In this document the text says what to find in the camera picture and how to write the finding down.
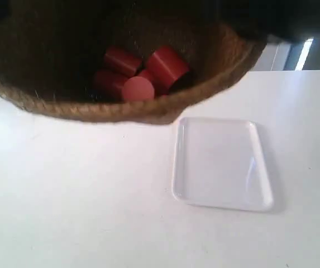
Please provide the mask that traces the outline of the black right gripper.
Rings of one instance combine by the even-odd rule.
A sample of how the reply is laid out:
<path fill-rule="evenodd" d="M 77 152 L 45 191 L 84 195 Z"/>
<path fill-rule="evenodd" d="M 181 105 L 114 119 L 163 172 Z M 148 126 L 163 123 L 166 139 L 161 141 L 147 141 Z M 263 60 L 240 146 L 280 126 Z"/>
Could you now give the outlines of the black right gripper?
<path fill-rule="evenodd" d="M 246 39 L 301 42 L 320 37 L 320 1 L 221 1 L 221 18 Z"/>

